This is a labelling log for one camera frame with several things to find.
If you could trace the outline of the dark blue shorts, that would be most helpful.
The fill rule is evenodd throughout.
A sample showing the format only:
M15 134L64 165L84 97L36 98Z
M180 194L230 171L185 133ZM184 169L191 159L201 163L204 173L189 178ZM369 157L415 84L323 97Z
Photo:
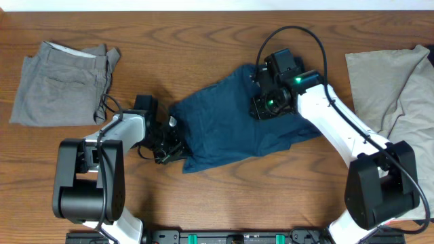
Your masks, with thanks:
M253 72L254 65L242 65L170 107L170 113L184 125L185 140L193 153L184 163L184 173L263 157L320 136L300 115L252 118L250 99L260 92L250 79Z

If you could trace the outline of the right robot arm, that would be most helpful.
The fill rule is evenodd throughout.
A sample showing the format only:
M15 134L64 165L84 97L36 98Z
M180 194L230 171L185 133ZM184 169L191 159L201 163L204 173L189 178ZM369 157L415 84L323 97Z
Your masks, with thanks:
M306 71L288 49L255 66L260 93L250 114L259 120L297 114L312 123L338 151L349 168L344 213L320 234L318 243L366 243L372 237L391 242L387 223L425 202L412 147L392 143L371 130L337 97L325 76Z

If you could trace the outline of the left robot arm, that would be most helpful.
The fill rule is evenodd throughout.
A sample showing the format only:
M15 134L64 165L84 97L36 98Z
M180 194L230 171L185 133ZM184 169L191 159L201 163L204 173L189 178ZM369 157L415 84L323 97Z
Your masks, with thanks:
M172 115L157 120L158 101L138 95L134 107L119 107L110 123L82 139L65 139L58 149L52 199L57 218L90 228L66 235L66 243L151 243L144 222L125 207L124 156L132 148L153 152L166 165L191 150L182 124Z

